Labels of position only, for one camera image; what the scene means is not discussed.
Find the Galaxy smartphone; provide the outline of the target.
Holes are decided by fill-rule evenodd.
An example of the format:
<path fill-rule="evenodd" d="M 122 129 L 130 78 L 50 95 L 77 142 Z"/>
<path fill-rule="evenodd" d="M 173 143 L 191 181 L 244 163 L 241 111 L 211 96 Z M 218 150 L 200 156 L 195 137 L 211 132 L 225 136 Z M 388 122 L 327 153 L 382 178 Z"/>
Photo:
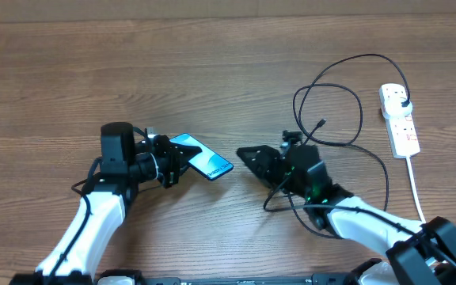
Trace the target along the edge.
<path fill-rule="evenodd" d="M 183 146 L 197 146 L 202 150 L 201 153 L 189 159 L 188 164 L 209 181 L 215 181 L 234 168 L 231 162 L 190 134 L 184 133 L 175 136 L 170 141 Z"/>

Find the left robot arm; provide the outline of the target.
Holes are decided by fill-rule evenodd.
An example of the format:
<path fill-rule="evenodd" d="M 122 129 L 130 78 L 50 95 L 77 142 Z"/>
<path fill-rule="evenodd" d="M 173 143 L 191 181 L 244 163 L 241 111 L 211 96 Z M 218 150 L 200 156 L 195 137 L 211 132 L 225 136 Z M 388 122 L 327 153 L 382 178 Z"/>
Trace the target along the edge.
<path fill-rule="evenodd" d="M 12 284 L 93 284 L 108 242 L 124 223 L 139 186 L 157 180 L 177 184 L 200 146 L 148 135 L 127 122 L 101 127 L 101 156 L 85 180 L 72 186 L 81 197 L 77 214 L 53 251 L 33 273 L 16 274 Z"/>

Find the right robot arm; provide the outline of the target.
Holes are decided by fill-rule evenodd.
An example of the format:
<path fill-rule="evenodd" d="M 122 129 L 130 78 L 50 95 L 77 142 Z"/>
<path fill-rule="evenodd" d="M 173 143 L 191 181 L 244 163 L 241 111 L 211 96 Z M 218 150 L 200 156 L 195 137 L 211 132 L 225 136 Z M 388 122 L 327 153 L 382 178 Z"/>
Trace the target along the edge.
<path fill-rule="evenodd" d="M 316 146 L 241 147 L 238 157 L 274 192 L 301 196 L 300 209 L 319 230 L 386 256 L 351 275 L 358 284 L 456 284 L 456 226 L 443 217 L 422 223 L 381 211 L 332 182 Z"/>

